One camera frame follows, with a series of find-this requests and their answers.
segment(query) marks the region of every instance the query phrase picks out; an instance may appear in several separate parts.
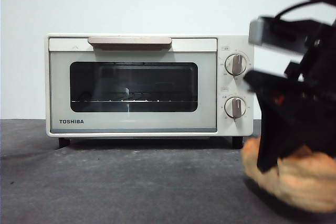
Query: control knob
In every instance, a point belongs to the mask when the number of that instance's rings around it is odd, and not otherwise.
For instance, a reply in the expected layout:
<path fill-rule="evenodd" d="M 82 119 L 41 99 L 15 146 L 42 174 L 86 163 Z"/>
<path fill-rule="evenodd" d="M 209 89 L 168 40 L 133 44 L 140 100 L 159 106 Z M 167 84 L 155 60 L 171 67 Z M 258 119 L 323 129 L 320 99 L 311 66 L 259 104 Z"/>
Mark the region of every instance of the control knob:
<path fill-rule="evenodd" d="M 225 68 L 233 76 L 238 76 L 246 69 L 246 60 L 243 55 L 233 54 L 227 57 Z"/>
<path fill-rule="evenodd" d="M 241 98 L 232 97 L 226 101 L 224 108 L 231 118 L 240 118 L 246 111 L 246 104 Z"/>

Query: toaster oven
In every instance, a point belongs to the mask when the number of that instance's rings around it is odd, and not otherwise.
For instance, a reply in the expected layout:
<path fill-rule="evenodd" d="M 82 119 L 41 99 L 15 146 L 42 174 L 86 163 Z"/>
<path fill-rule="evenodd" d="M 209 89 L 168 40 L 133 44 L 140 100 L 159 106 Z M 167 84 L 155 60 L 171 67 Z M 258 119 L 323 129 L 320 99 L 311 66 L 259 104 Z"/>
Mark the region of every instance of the toaster oven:
<path fill-rule="evenodd" d="M 242 137 L 253 131 L 247 35 L 50 34 L 46 131 L 70 138 Z"/>

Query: glass window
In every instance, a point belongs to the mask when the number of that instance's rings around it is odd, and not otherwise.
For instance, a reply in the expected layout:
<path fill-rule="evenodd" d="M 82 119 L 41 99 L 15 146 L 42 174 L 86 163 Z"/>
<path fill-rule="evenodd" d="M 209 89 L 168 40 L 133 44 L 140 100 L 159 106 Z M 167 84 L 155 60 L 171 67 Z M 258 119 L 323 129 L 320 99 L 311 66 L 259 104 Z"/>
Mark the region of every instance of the glass window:
<path fill-rule="evenodd" d="M 75 112 L 192 112 L 197 109 L 197 65 L 180 62 L 74 62 Z"/>

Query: oven foot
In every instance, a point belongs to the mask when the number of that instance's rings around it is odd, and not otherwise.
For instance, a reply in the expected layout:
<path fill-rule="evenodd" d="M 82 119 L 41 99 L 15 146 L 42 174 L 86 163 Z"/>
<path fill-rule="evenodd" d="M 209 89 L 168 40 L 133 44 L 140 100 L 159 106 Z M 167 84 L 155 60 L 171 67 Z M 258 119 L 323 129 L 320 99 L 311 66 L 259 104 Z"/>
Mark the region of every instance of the oven foot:
<path fill-rule="evenodd" d="M 233 136 L 232 137 L 232 148 L 233 149 L 243 148 L 243 137 L 242 136 Z"/>
<path fill-rule="evenodd" d="M 58 138 L 58 145 L 60 149 L 68 146 L 69 144 L 70 144 L 70 139 L 63 138 L 63 137 Z"/>

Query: white wall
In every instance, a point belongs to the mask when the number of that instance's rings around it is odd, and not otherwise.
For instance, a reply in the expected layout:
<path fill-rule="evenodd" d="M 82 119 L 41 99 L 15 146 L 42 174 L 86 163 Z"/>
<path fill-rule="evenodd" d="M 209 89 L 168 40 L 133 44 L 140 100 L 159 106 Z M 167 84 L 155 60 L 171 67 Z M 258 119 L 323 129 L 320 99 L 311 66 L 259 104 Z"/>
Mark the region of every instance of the white wall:
<path fill-rule="evenodd" d="M 249 22 L 301 0 L 1 0 L 1 117 L 45 118 L 47 33 L 248 33 Z M 332 23 L 317 5 L 289 18 Z M 282 74 L 292 57 L 255 50 L 255 67 Z M 258 106 L 255 118 L 260 118 Z"/>

